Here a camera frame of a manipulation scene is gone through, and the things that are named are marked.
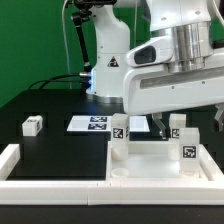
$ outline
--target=black table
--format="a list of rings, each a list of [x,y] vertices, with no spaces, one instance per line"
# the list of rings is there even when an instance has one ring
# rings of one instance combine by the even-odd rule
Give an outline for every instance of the black table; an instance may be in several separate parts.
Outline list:
[[[104,180],[110,133],[68,133],[73,115],[123,113],[120,104],[88,101],[79,90],[32,90],[0,109],[0,150],[19,143],[22,158],[8,180]],[[224,169],[224,134],[211,124],[214,107],[178,111],[187,126],[199,127],[201,143]],[[170,113],[164,113],[168,125]],[[41,115],[37,137],[23,137],[22,123]],[[159,130],[148,116],[151,133],[131,134],[131,140],[158,140]],[[224,206],[0,206],[0,223],[221,223]]]

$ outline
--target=white block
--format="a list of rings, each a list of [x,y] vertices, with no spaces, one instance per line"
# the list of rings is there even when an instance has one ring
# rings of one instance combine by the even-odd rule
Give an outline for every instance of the white block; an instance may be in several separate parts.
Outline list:
[[[180,128],[186,127],[186,115],[185,114],[171,114],[169,119],[170,127],[170,142],[173,143],[168,149],[168,156],[171,160],[179,160],[179,137],[180,137]]]
[[[23,124],[23,136],[36,136],[43,127],[41,116],[30,116]]]
[[[169,127],[171,131],[171,138],[179,139],[179,129],[186,127],[186,115],[171,114],[169,120]]]
[[[114,114],[111,118],[112,158],[125,160],[128,157],[129,116]]]
[[[199,173],[199,131],[198,128],[180,129],[180,172],[192,175]]]

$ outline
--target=white cardboard divider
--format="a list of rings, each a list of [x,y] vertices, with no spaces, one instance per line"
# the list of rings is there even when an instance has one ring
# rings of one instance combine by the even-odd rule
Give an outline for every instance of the white cardboard divider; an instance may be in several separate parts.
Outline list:
[[[6,180],[20,159],[18,144],[8,145],[0,154],[0,180]]]

